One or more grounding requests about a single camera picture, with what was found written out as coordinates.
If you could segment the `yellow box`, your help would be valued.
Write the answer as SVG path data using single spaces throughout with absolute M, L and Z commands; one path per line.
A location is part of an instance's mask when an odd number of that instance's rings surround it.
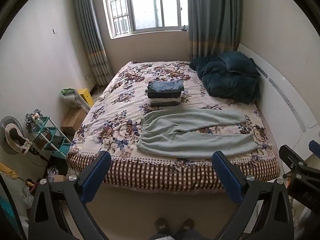
M 94 105 L 93 98 L 87 88 L 78 89 L 77 92 L 85 100 L 89 107 L 92 107 Z

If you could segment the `folded black garment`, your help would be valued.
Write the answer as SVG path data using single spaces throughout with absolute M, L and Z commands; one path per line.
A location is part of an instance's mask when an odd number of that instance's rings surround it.
M 167 98 L 179 98 L 181 96 L 181 92 L 174 93 L 154 93 L 147 92 L 147 96 L 150 99 L 167 99 Z

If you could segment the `dark teal velvet quilt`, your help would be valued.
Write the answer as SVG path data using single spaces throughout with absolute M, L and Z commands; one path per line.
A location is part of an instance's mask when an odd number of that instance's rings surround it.
M 189 63 L 210 96 L 252 104 L 260 99 L 259 78 L 230 73 L 217 56 L 199 57 Z

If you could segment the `light green fleece pants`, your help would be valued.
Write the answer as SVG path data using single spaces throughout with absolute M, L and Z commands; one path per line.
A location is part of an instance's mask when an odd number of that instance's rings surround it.
M 200 130 L 245 122 L 236 111 L 177 108 L 153 111 L 142 118 L 137 148 L 162 157 L 208 159 L 216 151 L 226 156 L 257 149 L 252 134 L 208 134 Z

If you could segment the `folded dark blue garment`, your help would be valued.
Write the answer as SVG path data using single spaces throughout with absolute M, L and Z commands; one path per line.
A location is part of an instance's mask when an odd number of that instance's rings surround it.
M 151 81 L 147 86 L 148 93 L 178 93 L 184 91 L 183 80 Z

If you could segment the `window with white frame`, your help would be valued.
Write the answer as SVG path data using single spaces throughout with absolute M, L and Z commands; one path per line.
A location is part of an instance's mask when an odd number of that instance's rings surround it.
M 103 0 L 111 38 L 188 30 L 188 0 Z

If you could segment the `folded grey striped garment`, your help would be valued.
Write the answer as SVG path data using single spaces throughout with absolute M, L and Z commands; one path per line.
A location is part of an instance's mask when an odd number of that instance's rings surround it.
M 178 98 L 153 98 L 149 99 L 149 104 L 155 107 L 177 106 L 181 103 L 181 97 Z

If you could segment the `left grey-blue curtain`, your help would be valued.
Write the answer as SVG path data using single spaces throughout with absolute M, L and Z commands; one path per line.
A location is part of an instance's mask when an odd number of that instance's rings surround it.
M 80 33 L 97 85 L 105 86 L 113 79 L 95 13 L 93 0 L 74 0 Z

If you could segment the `right brown shoe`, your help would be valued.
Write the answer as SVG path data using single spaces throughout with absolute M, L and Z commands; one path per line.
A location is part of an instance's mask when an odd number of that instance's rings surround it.
M 187 232 L 189 230 L 193 230 L 195 226 L 195 222 L 193 219 L 188 218 L 186 219 L 182 225 L 180 226 L 178 233 L 183 233 L 183 232 Z

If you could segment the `standing fan with cloth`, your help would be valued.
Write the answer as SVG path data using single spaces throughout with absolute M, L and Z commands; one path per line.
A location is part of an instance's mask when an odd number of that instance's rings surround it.
M 26 157 L 27 153 L 31 153 L 48 162 L 48 159 L 34 148 L 32 141 L 24 136 L 20 123 L 13 116 L 6 116 L 1 120 L 1 147 L 10 155 L 20 154 Z

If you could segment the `grey-blue curtain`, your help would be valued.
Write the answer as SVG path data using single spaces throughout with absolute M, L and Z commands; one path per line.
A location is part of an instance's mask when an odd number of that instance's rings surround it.
M 242 0 L 188 0 L 189 59 L 238 49 Z
M 80 33 L 97 85 L 105 86 L 113 79 L 95 13 L 93 0 L 74 0 Z

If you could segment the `dark teal pillow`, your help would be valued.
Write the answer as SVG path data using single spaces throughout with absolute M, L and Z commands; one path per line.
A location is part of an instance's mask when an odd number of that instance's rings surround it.
M 230 73 L 241 74 L 250 77 L 260 76 L 256 64 L 252 58 L 239 51 L 228 51 L 218 56 Z

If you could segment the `right grey-blue curtain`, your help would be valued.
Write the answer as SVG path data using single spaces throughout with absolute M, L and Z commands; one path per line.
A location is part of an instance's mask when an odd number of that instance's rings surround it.
M 238 49 L 242 0 L 188 0 L 189 59 Z

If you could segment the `brown cardboard box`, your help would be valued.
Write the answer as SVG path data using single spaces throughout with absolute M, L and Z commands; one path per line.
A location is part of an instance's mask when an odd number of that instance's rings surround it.
M 87 113 L 83 108 L 71 108 L 61 124 L 61 131 L 67 136 L 73 136 L 80 128 Z

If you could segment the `teal shelf rack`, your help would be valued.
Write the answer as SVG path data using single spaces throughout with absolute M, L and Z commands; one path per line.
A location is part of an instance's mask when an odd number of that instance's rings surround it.
M 35 143 L 44 143 L 40 149 L 50 151 L 57 158 L 66 159 L 71 141 L 49 116 L 35 120 L 31 131 L 35 135 Z

